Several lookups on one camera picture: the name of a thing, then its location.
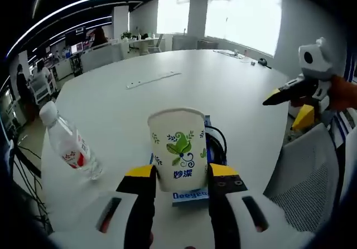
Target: mesh chair back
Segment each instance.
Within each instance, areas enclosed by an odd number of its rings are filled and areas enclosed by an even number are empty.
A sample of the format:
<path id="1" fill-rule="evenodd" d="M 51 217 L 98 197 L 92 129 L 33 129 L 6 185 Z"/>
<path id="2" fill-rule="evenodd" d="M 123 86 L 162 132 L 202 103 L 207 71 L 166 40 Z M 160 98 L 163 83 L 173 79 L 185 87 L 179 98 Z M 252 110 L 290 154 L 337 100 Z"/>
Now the mesh chair back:
<path id="1" fill-rule="evenodd" d="M 335 148 L 319 124 L 282 148 L 264 194 L 298 231 L 316 232 L 331 216 L 338 181 Z"/>

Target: yellow object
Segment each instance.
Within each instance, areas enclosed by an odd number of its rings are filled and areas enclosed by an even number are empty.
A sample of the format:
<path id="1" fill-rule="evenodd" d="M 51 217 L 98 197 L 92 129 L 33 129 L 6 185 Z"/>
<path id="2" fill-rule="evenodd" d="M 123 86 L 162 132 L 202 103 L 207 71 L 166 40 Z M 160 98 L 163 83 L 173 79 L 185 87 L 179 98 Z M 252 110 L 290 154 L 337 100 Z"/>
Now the yellow object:
<path id="1" fill-rule="evenodd" d="M 313 106 L 304 104 L 301 107 L 294 123 L 292 124 L 292 130 L 304 129 L 315 123 L 315 111 Z"/>
<path id="2" fill-rule="evenodd" d="M 271 96 L 273 96 L 274 94 L 279 93 L 279 92 L 280 92 L 279 89 L 274 89 L 274 90 L 271 92 L 271 94 L 267 97 L 267 99 L 269 99 Z"/>
<path id="3" fill-rule="evenodd" d="M 151 169 L 153 165 L 144 165 L 142 167 L 135 167 L 129 170 L 128 173 L 125 174 L 127 177 L 150 177 Z"/>
<path id="4" fill-rule="evenodd" d="M 213 171 L 214 177 L 219 177 L 221 175 L 238 175 L 238 172 L 235 171 L 232 167 L 220 164 L 210 164 Z"/>

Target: bottle cap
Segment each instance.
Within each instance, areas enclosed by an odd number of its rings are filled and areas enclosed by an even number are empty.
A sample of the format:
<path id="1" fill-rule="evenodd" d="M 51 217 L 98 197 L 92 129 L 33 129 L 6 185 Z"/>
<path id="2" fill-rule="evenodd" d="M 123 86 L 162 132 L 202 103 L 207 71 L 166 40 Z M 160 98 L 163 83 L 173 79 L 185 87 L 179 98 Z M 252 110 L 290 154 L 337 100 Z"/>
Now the bottle cap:
<path id="1" fill-rule="evenodd" d="M 40 118 L 46 126 L 49 126 L 56 120 L 57 114 L 58 110 L 53 101 L 47 102 L 40 110 Z"/>

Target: desk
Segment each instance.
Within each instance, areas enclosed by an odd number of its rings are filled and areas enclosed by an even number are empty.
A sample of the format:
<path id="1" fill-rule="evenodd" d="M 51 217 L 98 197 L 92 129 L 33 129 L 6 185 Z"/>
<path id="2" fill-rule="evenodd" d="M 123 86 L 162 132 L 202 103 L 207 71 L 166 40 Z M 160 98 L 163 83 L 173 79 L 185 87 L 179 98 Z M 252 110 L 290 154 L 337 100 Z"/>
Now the desk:
<path id="1" fill-rule="evenodd" d="M 140 56 L 143 56 L 143 55 L 148 55 L 149 54 L 149 42 L 150 41 L 154 41 L 154 40 L 158 40 L 159 38 L 156 37 L 156 38 L 148 38 L 148 39 L 141 39 L 141 40 L 128 40 L 128 41 L 124 41 L 124 40 L 116 40 L 116 42 L 112 41 L 112 44 L 115 45 L 115 44 L 121 44 L 121 45 L 124 45 L 124 44 L 135 44 L 137 43 L 139 45 L 139 52 L 140 52 Z"/>
<path id="2" fill-rule="evenodd" d="M 134 89 L 126 85 L 179 71 Z M 65 230 L 104 191 L 114 191 L 125 172 L 148 164 L 151 143 L 147 118 L 172 107 L 192 107 L 211 115 L 228 142 L 228 164 L 249 189 L 263 193 L 282 146 L 288 104 L 263 106 L 282 73 L 212 50 L 169 51 L 115 62 L 68 81 L 56 105 L 74 121 L 104 174 L 88 181 L 56 157 L 48 133 L 42 150 L 42 181 L 49 219 Z M 172 194 L 157 187 L 151 248 L 213 248 L 208 209 L 172 208 Z"/>

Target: person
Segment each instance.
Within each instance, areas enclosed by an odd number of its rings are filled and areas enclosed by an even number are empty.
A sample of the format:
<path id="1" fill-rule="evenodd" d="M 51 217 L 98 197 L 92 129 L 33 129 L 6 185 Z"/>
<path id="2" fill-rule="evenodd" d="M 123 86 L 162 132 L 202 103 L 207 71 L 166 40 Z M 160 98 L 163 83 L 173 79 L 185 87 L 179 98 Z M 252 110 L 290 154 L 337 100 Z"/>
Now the person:
<path id="1" fill-rule="evenodd" d="M 45 66 L 44 61 L 41 60 L 37 63 L 37 74 L 35 77 L 42 76 L 44 82 L 47 82 L 47 79 L 51 75 L 50 70 Z"/>
<path id="2" fill-rule="evenodd" d="M 94 33 L 94 41 L 91 44 L 91 47 L 96 47 L 108 42 L 107 38 L 105 37 L 104 30 L 102 28 L 96 28 L 93 33 Z"/>
<path id="3" fill-rule="evenodd" d="M 27 87 L 27 81 L 25 75 L 23 74 L 21 64 L 17 65 L 16 86 L 18 94 L 20 95 L 21 101 L 24 105 L 27 117 L 32 122 L 36 118 L 38 112 L 31 90 Z"/>
<path id="4" fill-rule="evenodd" d="M 60 55 L 60 53 L 58 52 L 58 50 L 56 50 L 56 58 L 58 58 L 58 60 L 61 59 L 61 55 Z"/>

